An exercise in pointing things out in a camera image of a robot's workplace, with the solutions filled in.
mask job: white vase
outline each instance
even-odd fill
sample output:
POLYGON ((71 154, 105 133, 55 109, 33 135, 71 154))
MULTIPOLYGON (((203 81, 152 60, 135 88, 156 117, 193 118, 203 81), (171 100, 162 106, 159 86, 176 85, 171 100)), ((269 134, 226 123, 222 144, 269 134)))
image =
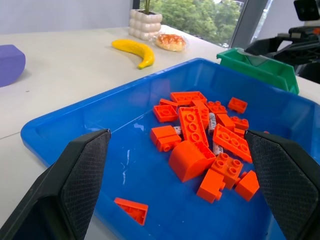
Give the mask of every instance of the white vase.
POLYGON ((132 9, 130 12, 129 34, 147 41, 161 29, 162 15, 150 12, 149 15, 144 14, 143 9, 132 9))

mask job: purple box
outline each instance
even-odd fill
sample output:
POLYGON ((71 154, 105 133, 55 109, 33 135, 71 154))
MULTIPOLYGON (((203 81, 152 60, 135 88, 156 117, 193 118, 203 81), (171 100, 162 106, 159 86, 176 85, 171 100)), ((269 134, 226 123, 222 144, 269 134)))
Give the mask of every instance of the purple box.
POLYGON ((0 87, 15 82, 26 66, 26 56, 14 45, 0 45, 0 87))

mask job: green plastic bin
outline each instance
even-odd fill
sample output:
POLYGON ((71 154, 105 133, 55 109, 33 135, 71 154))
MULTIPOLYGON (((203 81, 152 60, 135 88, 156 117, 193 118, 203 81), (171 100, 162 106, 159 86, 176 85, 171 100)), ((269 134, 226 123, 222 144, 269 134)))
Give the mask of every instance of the green plastic bin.
POLYGON ((291 65, 270 58, 249 56, 242 54, 243 52, 241 48, 231 48, 216 57, 221 59, 220 65, 293 94, 299 93, 295 71, 291 65))

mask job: white table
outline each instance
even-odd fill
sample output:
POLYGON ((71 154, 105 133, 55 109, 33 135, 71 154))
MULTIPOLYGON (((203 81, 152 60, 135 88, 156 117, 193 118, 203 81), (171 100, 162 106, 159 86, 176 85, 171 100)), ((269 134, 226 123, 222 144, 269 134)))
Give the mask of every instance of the white table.
MULTIPOLYGON (((225 50, 167 26, 163 30, 186 36, 189 47, 176 53, 152 46, 156 61, 143 70, 137 69, 139 57, 111 47, 113 40, 131 38, 127 28, 0 35, 0 45, 14 44, 26 55, 19 80, 0 88, 0 226, 45 169, 21 141, 25 123, 193 58, 217 62, 225 50)), ((300 95, 320 104, 320 85, 297 81, 300 95)), ((93 217, 86 239, 116 238, 93 217)))

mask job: toy banana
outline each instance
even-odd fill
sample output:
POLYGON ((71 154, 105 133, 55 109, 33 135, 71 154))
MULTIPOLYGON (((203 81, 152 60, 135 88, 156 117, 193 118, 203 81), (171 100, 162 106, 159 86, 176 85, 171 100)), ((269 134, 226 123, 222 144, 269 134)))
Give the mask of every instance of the toy banana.
POLYGON ((144 43, 130 39, 118 39, 112 42, 112 46, 118 50, 142 57, 143 61, 138 65, 139 69, 149 67, 155 62, 154 51, 144 43))

